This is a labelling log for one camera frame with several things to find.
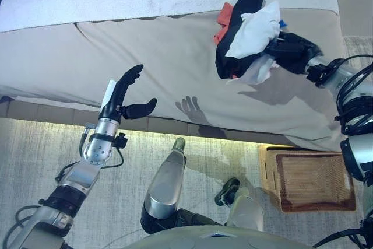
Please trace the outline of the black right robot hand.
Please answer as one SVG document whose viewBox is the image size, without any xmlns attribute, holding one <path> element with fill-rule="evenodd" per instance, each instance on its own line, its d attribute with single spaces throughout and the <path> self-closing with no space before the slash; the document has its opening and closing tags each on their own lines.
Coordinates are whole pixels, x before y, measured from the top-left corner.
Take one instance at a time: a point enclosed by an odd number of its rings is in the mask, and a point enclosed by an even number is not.
<svg viewBox="0 0 373 249">
<path fill-rule="evenodd" d="M 306 73 L 306 66 L 311 59 L 323 56 L 321 49 L 313 42 L 283 31 L 263 52 L 272 56 L 282 68 L 299 75 Z"/>
</svg>

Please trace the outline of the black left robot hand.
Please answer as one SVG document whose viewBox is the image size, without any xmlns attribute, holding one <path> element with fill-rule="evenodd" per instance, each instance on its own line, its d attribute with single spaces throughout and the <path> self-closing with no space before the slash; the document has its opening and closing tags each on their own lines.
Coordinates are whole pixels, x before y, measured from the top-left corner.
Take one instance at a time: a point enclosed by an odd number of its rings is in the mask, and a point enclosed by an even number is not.
<svg viewBox="0 0 373 249">
<path fill-rule="evenodd" d="M 114 85 L 112 93 L 109 94 L 108 101 L 103 101 L 103 108 L 100 110 L 98 118 L 108 118 L 121 123 L 121 118 L 134 120 L 150 115 L 156 107 L 157 99 L 152 98 L 146 104 L 132 104 L 124 106 L 124 97 L 128 87 L 135 83 L 140 77 L 143 65 L 136 65 L 125 72 L 122 78 Z"/>
</svg>

